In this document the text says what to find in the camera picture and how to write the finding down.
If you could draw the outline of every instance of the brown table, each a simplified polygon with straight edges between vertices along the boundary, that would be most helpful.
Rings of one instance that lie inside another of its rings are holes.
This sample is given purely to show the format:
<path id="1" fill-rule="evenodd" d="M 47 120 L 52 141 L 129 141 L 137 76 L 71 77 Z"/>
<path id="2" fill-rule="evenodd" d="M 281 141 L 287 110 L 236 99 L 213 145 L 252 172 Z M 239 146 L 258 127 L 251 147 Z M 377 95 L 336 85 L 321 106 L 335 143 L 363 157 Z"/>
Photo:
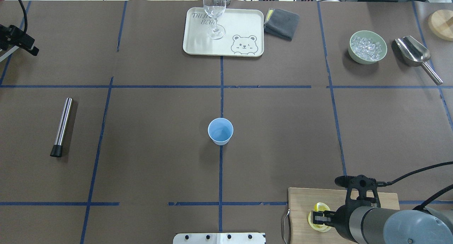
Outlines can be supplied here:
<path id="1" fill-rule="evenodd" d="M 390 181 L 451 160 L 453 44 L 427 24 L 451 4 L 233 0 L 301 17 L 292 42 L 266 34 L 264 54 L 247 59 L 183 52 L 186 12 L 201 1 L 25 4 L 40 53 L 0 63 L 1 243 L 171 243 L 218 231 L 282 243 L 290 186 L 338 189 L 343 173 Z M 0 2 L 0 13 L 3 25 L 21 23 L 17 2 Z M 385 39 L 384 60 L 348 56 L 358 30 Z M 394 54 L 406 35 L 425 41 L 441 88 Z M 66 97 L 77 104 L 57 160 Z M 235 133 L 218 147 L 207 125 L 222 115 Z M 380 191 L 409 209 L 450 173 Z M 453 193 L 441 198 L 434 207 L 453 203 Z"/>

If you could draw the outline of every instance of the bear drawing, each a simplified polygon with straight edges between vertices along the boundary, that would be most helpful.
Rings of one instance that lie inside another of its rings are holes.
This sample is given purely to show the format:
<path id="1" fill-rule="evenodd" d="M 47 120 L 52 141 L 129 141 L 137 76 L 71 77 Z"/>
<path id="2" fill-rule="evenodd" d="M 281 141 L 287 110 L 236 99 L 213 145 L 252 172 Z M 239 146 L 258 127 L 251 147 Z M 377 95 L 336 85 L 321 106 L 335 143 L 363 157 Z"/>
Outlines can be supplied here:
<path id="1" fill-rule="evenodd" d="M 234 54 L 255 54 L 258 51 L 258 46 L 256 45 L 256 36 L 233 36 L 233 45 L 231 46 L 231 50 L 234 52 Z"/>

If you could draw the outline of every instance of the bowl of ice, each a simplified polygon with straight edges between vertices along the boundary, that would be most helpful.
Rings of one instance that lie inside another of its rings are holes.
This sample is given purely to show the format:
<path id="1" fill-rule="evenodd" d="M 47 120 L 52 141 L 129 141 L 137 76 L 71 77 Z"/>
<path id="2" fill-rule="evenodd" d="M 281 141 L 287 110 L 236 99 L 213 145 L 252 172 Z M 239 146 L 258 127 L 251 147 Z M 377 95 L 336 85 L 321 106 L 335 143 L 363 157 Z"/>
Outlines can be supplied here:
<path id="1" fill-rule="evenodd" d="M 349 39 L 349 55 L 359 64 L 369 65 L 383 59 L 387 54 L 387 44 L 378 34 L 362 30 Z"/>

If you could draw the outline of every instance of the wine glass base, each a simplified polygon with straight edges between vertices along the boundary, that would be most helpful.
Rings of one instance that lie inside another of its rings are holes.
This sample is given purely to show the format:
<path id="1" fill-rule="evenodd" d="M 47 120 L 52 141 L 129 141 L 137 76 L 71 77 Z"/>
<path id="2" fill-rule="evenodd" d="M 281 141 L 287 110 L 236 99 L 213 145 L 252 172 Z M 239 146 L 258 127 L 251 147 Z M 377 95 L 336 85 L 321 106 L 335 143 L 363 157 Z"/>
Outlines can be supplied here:
<path id="1" fill-rule="evenodd" d="M 225 35 L 225 28 L 221 25 L 217 25 L 217 28 L 218 28 L 217 32 L 214 31 L 214 28 L 215 28 L 215 25 L 211 25 L 207 29 L 207 35 L 214 40 L 221 39 Z"/>

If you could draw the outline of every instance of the scoop handle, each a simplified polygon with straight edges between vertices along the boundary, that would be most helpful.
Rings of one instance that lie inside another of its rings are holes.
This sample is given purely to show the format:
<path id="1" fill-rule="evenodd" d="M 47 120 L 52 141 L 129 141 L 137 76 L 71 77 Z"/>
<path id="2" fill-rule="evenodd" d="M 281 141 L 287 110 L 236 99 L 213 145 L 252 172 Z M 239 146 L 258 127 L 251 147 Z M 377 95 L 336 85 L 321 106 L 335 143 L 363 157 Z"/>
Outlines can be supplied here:
<path id="1" fill-rule="evenodd" d="M 432 81 L 434 81 L 434 83 L 437 86 L 443 83 L 443 81 L 440 79 L 437 73 L 431 68 L 431 66 L 428 65 L 427 62 L 422 63 L 422 68 L 425 70 L 425 72 L 429 75 L 429 78 L 431 78 Z"/>

